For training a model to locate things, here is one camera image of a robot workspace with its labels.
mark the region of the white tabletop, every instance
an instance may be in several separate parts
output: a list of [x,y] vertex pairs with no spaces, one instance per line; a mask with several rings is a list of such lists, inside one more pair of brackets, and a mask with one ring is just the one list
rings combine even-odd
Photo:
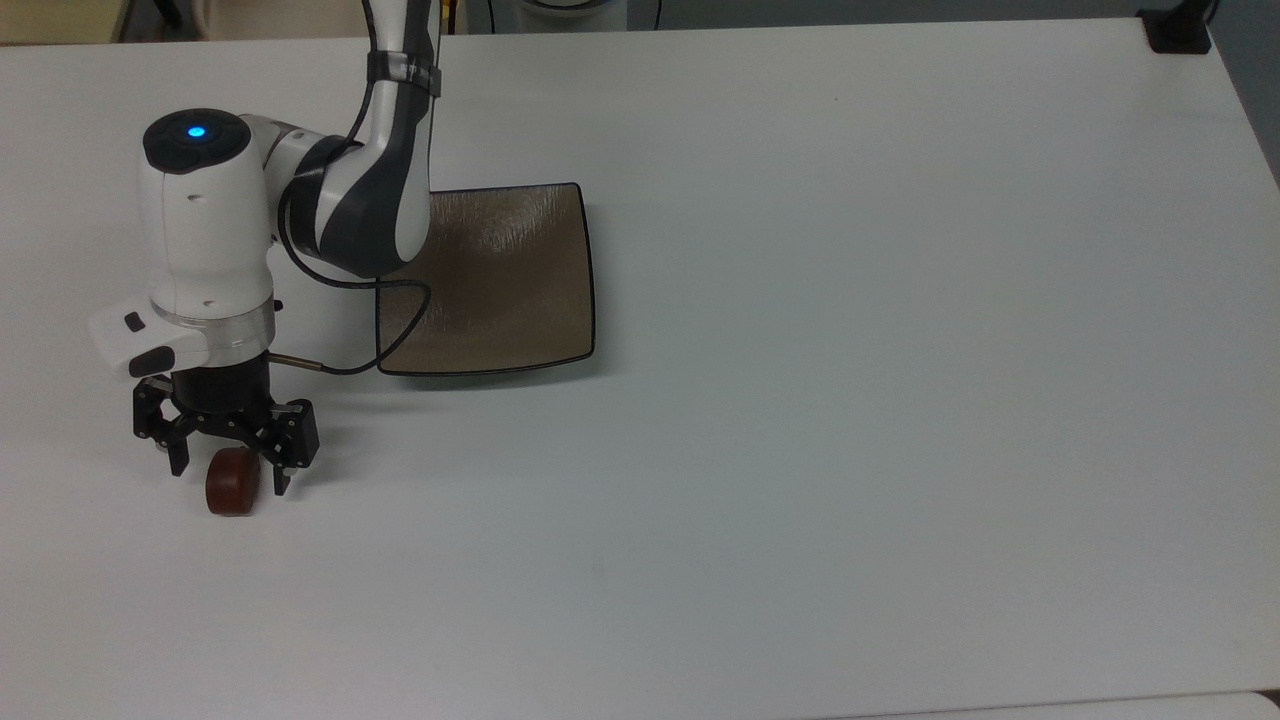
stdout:
[[[777,720],[1280,685],[1280,193],[1137,20],[448,38],[439,188],[576,181],[596,356],[279,369],[248,519],[131,438],[138,138],[364,44],[0,50],[0,716]],[[371,347],[280,258],[276,348]]]

